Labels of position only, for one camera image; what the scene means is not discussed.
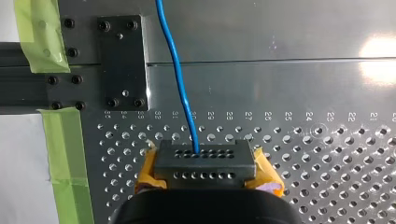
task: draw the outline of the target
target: hole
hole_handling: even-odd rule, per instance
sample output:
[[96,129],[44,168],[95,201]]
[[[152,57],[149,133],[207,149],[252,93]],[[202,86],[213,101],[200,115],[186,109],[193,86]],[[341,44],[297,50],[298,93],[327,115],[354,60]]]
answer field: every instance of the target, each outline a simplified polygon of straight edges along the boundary
[[323,174],[320,176],[320,178],[321,178],[323,181],[328,181],[328,180],[330,179],[330,175],[327,174],[327,173],[323,173]]
[[333,170],[334,172],[338,172],[338,171],[341,170],[341,166],[339,166],[339,165],[334,165],[334,167],[332,168],[332,170]]
[[310,177],[310,174],[308,172],[303,172],[301,174],[301,179],[303,179],[303,180],[307,180],[307,179],[309,179],[309,177]]
[[180,179],[181,175],[179,172],[174,172],[174,179]]
[[271,135],[265,135],[262,141],[264,141],[265,143],[271,142]]
[[385,159],[385,162],[387,163],[387,165],[392,165],[393,163],[395,163],[395,159],[393,157],[387,157]]
[[122,95],[123,95],[124,97],[128,97],[128,96],[129,96],[129,91],[123,91],[123,92],[122,92]]
[[338,187],[340,187],[340,184],[338,184],[338,182],[332,183],[332,189],[338,189]]
[[210,175],[209,175],[209,178],[211,178],[211,179],[215,179],[216,178],[216,173],[210,173]]
[[360,128],[359,130],[358,130],[358,133],[359,134],[364,134],[366,131],[363,129],[363,128]]
[[293,164],[293,165],[291,166],[291,168],[292,168],[293,170],[299,170],[299,169],[300,169],[300,165],[297,164],[297,163],[295,163],[295,164]]
[[366,200],[369,198],[369,194],[367,192],[363,192],[359,195],[362,200]]
[[340,196],[340,199],[345,199],[345,198],[347,198],[348,194],[345,191],[341,191],[339,196]]
[[173,139],[174,141],[180,139],[180,134],[178,134],[178,133],[173,133],[173,134],[172,134],[172,139]]
[[345,182],[350,180],[350,175],[349,174],[343,174],[341,175],[341,179]]
[[325,137],[325,138],[323,139],[323,142],[324,142],[325,144],[327,144],[327,145],[331,144],[332,141],[333,141],[333,139],[332,139],[332,137],[330,137],[330,136],[327,136],[327,137]]
[[284,171],[284,172],[282,172],[282,177],[284,179],[288,179],[290,177],[290,173],[288,171]]
[[256,128],[254,128],[254,132],[255,133],[260,133],[262,131],[262,128],[261,127],[256,127]]
[[361,180],[362,180],[364,183],[367,183],[367,182],[369,182],[369,181],[371,180],[371,177],[370,177],[369,175],[363,175],[363,176],[361,177]]
[[213,142],[213,141],[215,141],[215,139],[216,139],[216,136],[213,133],[210,133],[207,135],[207,141]]
[[289,161],[291,159],[291,155],[289,153],[285,153],[282,156],[283,161]]
[[320,165],[319,164],[315,164],[312,166],[312,170],[313,171],[318,171],[320,169]]
[[363,148],[358,147],[358,148],[356,148],[355,151],[356,151],[356,153],[361,154],[363,152]]
[[345,208],[340,208],[340,209],[338,209],[337,214],[339,216],[344,216],[347,214],[347,210]]
[[107,132],[106,133],[106,138],[112,139],[114,137],[114,134],[112,132]]
[[327,209],[324,207],[319,208],[318,213],[320,215],[325,215],[327,213]]
[[237,133],[242,132],[242,127],[241,127],[241,126],[236,126],[235,131],[236,131]]
[[343,133],[344,133],[344,129],[343,129],[343,128],[339,128],[339,129],[337,129],[337,133],[339,133],[339,134],[343,134]]
[[348,137],[345,142],[347,145],[352,145],[355,142],[355,139],[353,137]]
[[327,198],[329,196],[329,192],[327,192],[327,190],[323,189],[320,191],[319,195],[321,198]]
[[291,137],[290,135],[285,135],[282,140],[285,144],[288,144],[291,142]]
[[392,182],[392,177],[390,175],[385,175],[382,180],[384,181],[384,183],[390,183]]
[[187,172],[183,172],[183,174],[181,175],[181,177],[182,177],[183,179],[188,179],[189,176],[190,176],[190,174],[187,173]]
[[358,216],[359,216],[359,217],[365,217],[366,215],[367,215],[366,210],[364,210],[364,209],[359,209],[359,211],[358,211]]
[[207,173],[201,173],[201,179],[207,179]]
[[323,130],[321,128],[315,129],[315,134],[321,134],[321,133],[323,133]]
[[300,185],[300,183],[298,181],[294,181],[293,183],[291,183],[291,186],[294,188],[297,188]]
[[314,182],[311,184],[311,188],[313,188],[313,189],[317,189],[318,187],[319,187],[319,183],[317,183],[317,182]]
[[306,196],[309,195],[309,191],[308,191],[307,189],[302,189],[302,190],[300,191],[300,195],[301,195],[302,197],[306,197]]
[[303,162],[309,162],[311,161],[311,157],[308,154],[304,154],[301,159],[303,160]]
[[226,174],[224,173],[219,173],[219,179],[224,179],[226,177]]
[[116,150],[115,150],[114,148],[112,148],[112,147],[110,147],[110,148],[107,150],[107,154],[108,154],[108,155],[114,155],[114,153],[116,153]]
[[329,155],[324,155],[322,160],[324,163],[329,163],[332,161],[332,157],[330,157]]
[[355,201],[349,203],[349,207],[356,207],[356,205],[358,205],[358,203],[356,203]]
[[295,147],[293,147],[293,151],[294,152],[299,152],[299,151],[301,151],[301,147],[295,146]]
[[274,150],[274,151],[279,151],[279,150],[280,150],[280,146],[274,146],[274,147],[273,147],[273,150]]
[[313,139],[312,139],[311,136],[305,136],[305,137],[303,138],[303,142],[304,142],[306,145],[311,144],[312,141],[313,141]]
[[233,135],[232,134],[225,135],[225,141],[227,141],[227,142],[233,141]]
[[384,148],[379,148],[377,151],[376,151],[376,153],[378,153],[379,155],[382,155],[382,154],[384,154],[384,152],[385,152],[385,149]]
[[227,177],[229,179],[234,179],[236,177],[236,175],[235,175],[235,173],[229,173],[229,174],[227,174]]
[[301,206],[300,209],[299,209],[299,211],[300,211],[301,214],[305,214],[305,213],[308,212],[308,208],[305,207],[305,206]]
[[351,163],[351,162],[352,162],[352,157],[350,157],[350,156],[345,156],[345,157],[343,158],[343,162],[344,162],[345,164]]
[[371,164],[371,163],[374,161],[374,159],[373,159],[372,157],[370,157],[370,156],[367,156],[367,157],[365,157],[365,158],[363,159],[363,161],[364,161],[364,163],[366,163],[366,164]]
[[396,146],[396,138],[390,138],[388,140],[388,144],[393,146],[393,147]]

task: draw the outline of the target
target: black metal bracket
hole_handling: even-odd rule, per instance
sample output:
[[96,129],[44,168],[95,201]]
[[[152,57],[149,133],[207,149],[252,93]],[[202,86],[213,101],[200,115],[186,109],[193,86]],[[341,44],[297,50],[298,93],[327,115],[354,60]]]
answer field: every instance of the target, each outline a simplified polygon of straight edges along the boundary
[[162,140],[154,177],[166,180],[169,189],[241,189],[254,179],[256,166],[248,141],[235,145],[204,145],[200,154],[191,146]]
[[141,17],[100,17],[97,21],[107,109],[149,110]]

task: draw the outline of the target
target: metal plate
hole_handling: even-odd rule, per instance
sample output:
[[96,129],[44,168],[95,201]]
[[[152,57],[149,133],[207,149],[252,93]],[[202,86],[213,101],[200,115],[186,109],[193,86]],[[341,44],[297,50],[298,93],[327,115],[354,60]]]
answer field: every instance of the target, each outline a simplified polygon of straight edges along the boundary
[[[394,64],[211,63],[183,69],[200,141],[247,139],[263,146],[288,188],[284,199],[305,223],[393,223]],[[147,139],[158,145],[177,134],[175,144],[190,142],[172,66],[148,73],[150,111],[87,108],[81,114],[96,223],[106,223],[132,197]],[[125,170],[128,164],[132,170]]]
[[[171,62],[154,1],[60,1],[69,62],[98,63],[98,16],[141,15],[147,62]],[[166,19],[183,62],[395,57],[393,0],[167,0]],[[364,49],[376,49],[372,52]]]

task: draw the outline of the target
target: blue cable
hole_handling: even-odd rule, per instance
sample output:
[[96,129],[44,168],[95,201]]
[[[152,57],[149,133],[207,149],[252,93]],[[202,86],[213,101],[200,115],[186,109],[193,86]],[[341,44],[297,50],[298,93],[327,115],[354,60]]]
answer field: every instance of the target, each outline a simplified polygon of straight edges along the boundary
[[186,114],[186,119],[189,124],[192,146],[194,148],[194,153],[198,154],[200,151],[198,135],[197,131],[195,130],[194,120],[192,119],[189,99],[187,98],[186,90],[184,88],[183,71],[181,70],[180,60],[178,59],[176,45],[169,30],[165,14],[163,13],[163,0],[155,0],[155,3],[157,4],[157,13],[158,18],[160,19],[161,27],[163,28],[163,34],[165,35],[169,50],[171,51],[173,65],[176,73],[178,95],[180,96],[181,103],[183,104],[184,113]]

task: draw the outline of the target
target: printed number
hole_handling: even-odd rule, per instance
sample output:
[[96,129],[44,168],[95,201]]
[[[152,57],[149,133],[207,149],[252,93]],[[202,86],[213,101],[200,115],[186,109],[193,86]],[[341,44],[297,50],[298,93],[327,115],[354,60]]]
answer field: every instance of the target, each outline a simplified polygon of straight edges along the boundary
[[207,112],[207,119],[214,119],[215,118],[215,112],[209,111]]
[[349,112],[347,115],[347,121],[348,122],[354,122],[356,120],[356,113],[355,112]]
[[246,119],[253,120],[253,112],[245,112]]
[[293,113],[292,112],[286,112],[285,113],[285,120],[292,120],[292,116],[293,115]]
[[327,113],[327,121],[328,121],[328,122],[334,121],[334,115],[335,115],[334,112],[329,112],[329,113]]
[[378,113],[370,113],[370,120],[376,121],[378,118]]
[[264,112],[265,120],[272,120],[272,112]]
[[155,119],[161,119],[161,111],[157,110],[154,112],[154,118]]
[[178,111],[172,111],[172,119],[178,119]]
[[137,118],[138,119],[144,119],[145,118],[145,112],[137,111]]
[[314,116],[314,112],[306,112],[306,121],[312,120],[313,116]]
[[233,112],[227,112],[227,120],[233,120]]

